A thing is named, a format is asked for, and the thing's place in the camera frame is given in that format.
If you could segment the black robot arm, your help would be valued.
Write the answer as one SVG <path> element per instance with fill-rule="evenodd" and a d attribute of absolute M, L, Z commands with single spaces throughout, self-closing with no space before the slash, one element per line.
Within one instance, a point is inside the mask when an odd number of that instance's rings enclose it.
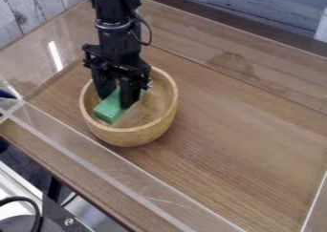
<path fill-rule="evenodd" d="M 116 89 L 126 110 L 151 84 L 150 64 L 141 51 L 153 39 L 147 21 L 138 13 L 141 0 L 91 0 L 98 43 L 84 44 L 84 66 L 91 70 L 95 91 L 104 99 Z"/>

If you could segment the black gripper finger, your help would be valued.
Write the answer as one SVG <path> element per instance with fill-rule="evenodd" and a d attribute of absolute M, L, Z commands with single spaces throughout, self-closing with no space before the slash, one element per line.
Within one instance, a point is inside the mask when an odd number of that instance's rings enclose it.
<path fill-rule="evenodd" d="M 91 68 L 91 71 L 96 94 L 100 99 L 104 99 L 116 90 L 118 76 L 115 68 Z"/>
<path fill-rule="evenodd" d="M 135 78 L 120 78 L 120 105 L 127 110 L 141 97 L 141 81 Z"/>

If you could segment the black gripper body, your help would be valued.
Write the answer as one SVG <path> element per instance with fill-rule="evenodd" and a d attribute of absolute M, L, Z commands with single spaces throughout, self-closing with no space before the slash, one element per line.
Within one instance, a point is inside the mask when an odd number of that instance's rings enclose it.
<path fill-rule="evenodd" d="M 126 29 L 98 29 L 98 43 L 84 44 L 84 66 L 91 68 L 114 67 L 118 79 L 135 78 L 141 81 L 142 89 L 150 87 L 150 65 L 141 57 L 142 47 L 149 42 L 142 40 L 139 27 Z"/>

